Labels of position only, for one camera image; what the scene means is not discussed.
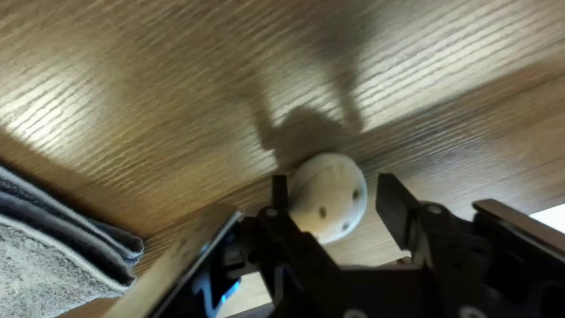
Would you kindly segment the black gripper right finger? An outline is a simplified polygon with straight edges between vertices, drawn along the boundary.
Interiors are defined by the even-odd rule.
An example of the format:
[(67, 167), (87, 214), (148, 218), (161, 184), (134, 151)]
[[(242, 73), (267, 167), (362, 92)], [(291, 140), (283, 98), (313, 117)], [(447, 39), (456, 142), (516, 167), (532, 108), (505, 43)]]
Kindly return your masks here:
[(378, 177), (376, 211), (396, 244), (413, 251), (420, 234), (422, 205), (394, 174)]

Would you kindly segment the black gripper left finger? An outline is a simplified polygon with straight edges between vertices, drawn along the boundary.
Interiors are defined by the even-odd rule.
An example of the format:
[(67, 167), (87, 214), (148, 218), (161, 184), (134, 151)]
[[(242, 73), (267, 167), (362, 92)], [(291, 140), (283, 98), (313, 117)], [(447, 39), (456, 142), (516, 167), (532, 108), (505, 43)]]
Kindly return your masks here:
[(291, 220), (288, 216), (288, 181), (284, 175), (272, 177), (272, 205), (269, 209), (269, 220), (277, 234), (288, 234), (291, 230)]

